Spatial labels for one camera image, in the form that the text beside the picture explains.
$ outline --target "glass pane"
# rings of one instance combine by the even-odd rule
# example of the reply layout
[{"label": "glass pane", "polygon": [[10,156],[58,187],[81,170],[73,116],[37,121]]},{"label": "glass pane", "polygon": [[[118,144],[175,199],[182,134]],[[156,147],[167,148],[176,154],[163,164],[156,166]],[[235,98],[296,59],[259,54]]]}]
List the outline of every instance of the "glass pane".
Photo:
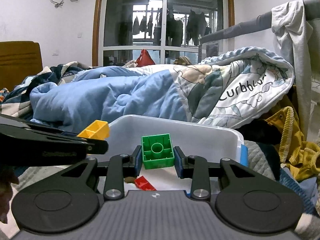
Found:
[{"label": "glass pane", "polygon": [[[152,60],[160,64],[160,51],[148,50]],[[133,59],[138,59],[141,50],[105,50],[103,51],[103,66],[123,66]]]},{"label": "glass pane", "polygon": [[177,65],[182,65],[182,64],[180,64],[180,62],[185,62],[186,65],[190,65],[190,64],[188,64],[188,61],[191,62],[191,65],[196,65],[196,64],[198,64],[198,53],[185,52],[185,51],[174,51],[174,50],[166,50],[165,51],[165,63],[166,64],[173,64],[176,60],[179,62]]},{"label": "glass pane", "polygon": [[223,29],[223,0],[168,0],[166,45],[197,47],[199,35]]},{"label": "glass pane", "polygon": [[104,46],[153,45],[162,3],[163,0],[107,0]]}]

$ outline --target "sliding glass door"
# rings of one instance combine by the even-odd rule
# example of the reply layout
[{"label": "sliding glass door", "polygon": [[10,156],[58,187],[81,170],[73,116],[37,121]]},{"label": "sliding glass door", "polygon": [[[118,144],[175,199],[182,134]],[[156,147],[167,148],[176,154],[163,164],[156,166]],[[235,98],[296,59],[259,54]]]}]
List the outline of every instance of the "sliding glass door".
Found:
[{"label": "sliding glass door", "polygon": [[227,27],[227,0],[102,0],[99,65],[124,65],[142,49],[156,64],[197,64],[199,36]]}]

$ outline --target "red bag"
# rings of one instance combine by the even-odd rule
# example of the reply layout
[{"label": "red bag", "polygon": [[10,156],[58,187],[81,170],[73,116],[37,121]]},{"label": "red bag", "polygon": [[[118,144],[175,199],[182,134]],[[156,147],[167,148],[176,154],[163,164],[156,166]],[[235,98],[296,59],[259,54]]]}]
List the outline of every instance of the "red bag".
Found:
[{"label": "red bag", "polygon": [[140,56],[138,57],[137,61],[137,67],[144,67],[149,65],[155,65],[156,63],[152,60],[150,57],[149,52],[146,49],[143,49],[141,51]]}]

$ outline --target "wooden door frame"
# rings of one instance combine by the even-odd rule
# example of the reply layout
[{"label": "wooden door frame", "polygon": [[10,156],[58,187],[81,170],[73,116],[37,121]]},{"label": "wooden door frame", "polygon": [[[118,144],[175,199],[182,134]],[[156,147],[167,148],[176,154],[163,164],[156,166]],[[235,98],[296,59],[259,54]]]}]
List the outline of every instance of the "wooden door frame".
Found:
[{"label": "wooden door frame", "polygon": [[[94,10],[93,34],[92,34],[92,66],[98,66],[101,2],[102,0],[96,0],[95,10]],[[229,27],[235,25],[234,0],[228,0],[228,20],[229,20]]]}]

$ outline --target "white plastic bin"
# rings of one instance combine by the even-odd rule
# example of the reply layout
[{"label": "white plastic bin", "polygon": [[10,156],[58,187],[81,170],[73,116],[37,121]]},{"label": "white plastic bin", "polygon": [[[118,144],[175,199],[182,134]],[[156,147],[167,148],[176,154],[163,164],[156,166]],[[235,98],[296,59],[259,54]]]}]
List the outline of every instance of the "white plastic bin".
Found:
[{"label": "white plastic bin", "polygon": [[[241,161],[243,136],[232,129],[139,115],[122,116],[110,123],[109,127],[108,152],[105,155],[91,155],[100,162],[108,161],[114,155],[132,154],[136,146],[141,145],[142,136],[170,133],[172,146],[179,146],[186,156],[198,155],[206,158],[208,162],[217,163],[221,158],[230,158],[245,164]],[[179,179],[174,167],[153,170],[142,167],[140,175],[145,176],[157,190],[184,189],[190,192],[191,179]],[[102,184],[104,179],[98,187],[99,190],[103,188]],[[137,188],[133,184],[126,184],[125,190],[130,189]],[[217,190],[217,180],[212,179],[212,193]]]}]

